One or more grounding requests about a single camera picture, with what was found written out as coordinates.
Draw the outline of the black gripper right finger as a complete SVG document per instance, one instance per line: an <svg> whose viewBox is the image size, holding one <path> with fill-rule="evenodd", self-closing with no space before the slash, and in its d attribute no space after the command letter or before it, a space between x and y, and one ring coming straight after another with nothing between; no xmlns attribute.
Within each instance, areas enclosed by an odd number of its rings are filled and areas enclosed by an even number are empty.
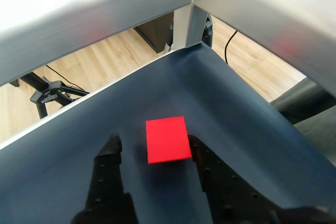
<svg viewBox="0 0 336 224"><path fill-rule="evenodd" d="M280 208L259 193L207 145L188 136L213 223L280 223Z"/></svg>

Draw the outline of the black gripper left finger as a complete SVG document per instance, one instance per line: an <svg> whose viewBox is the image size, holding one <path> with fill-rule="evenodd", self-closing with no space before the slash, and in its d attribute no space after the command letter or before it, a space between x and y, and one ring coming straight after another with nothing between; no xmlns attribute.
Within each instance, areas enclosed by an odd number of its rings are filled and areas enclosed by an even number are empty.
<svg viewBox="0 0 336 224"><path fill-rule="evenodd" d="M94 158L85 207L71 223L137 222L132 197L123 188L121 152L121 139L118 133L113 133Z"/></svg>

